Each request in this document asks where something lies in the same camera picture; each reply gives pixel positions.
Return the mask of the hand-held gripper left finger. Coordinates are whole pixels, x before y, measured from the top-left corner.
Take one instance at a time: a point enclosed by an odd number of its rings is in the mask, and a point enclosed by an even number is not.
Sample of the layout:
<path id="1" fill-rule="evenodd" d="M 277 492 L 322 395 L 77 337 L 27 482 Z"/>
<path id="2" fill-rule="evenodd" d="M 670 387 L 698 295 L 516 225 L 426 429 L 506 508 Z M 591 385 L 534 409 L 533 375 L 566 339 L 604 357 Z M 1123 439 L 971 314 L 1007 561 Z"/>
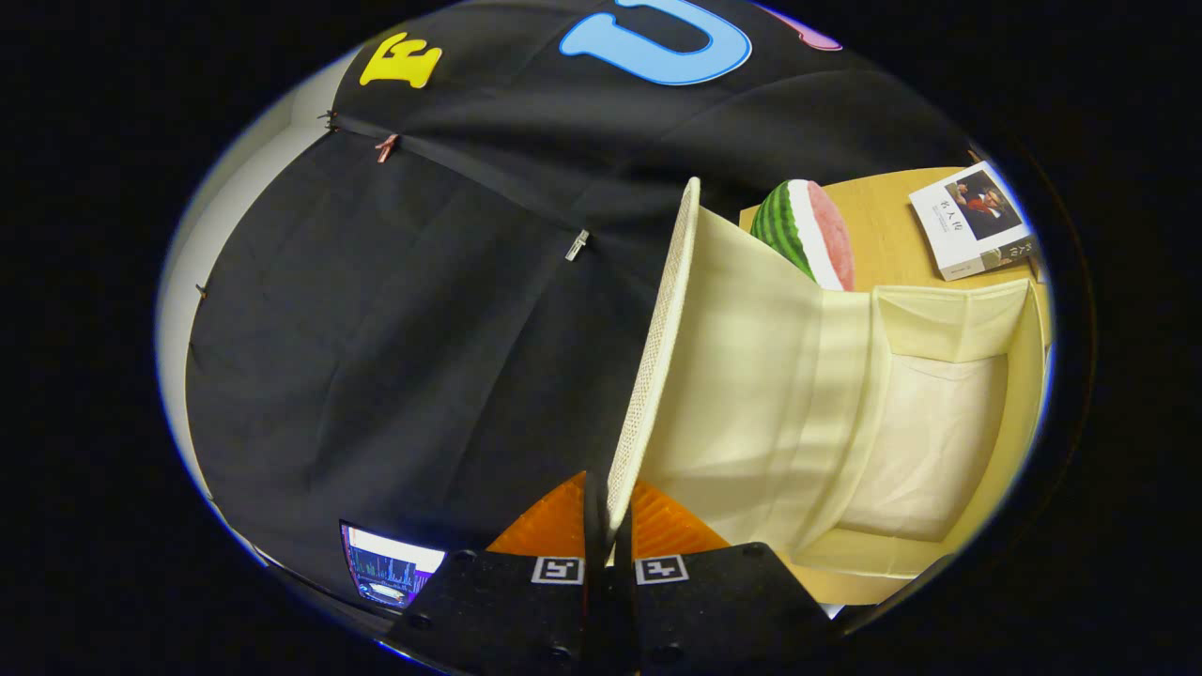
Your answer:
<path id="1" fill-rule="evenodd" d="M 382 639 L 444 675 L 583 675 L 599 610 L 602 484 L 538 499 L 487 548 L 457 548 Z"/>

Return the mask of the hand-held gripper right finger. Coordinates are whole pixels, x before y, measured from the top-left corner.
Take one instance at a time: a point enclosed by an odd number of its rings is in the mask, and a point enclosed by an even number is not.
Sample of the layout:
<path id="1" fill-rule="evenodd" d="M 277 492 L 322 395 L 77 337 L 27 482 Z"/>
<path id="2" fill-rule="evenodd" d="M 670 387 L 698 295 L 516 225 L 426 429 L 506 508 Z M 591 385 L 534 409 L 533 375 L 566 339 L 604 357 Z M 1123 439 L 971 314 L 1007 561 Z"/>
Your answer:
<path id="1" fill-rule="evenodd" d="M 618 530 L 639 675 L 798 675 L 834 623 L 764 542 L 728 542 L 648 481 Z"/>

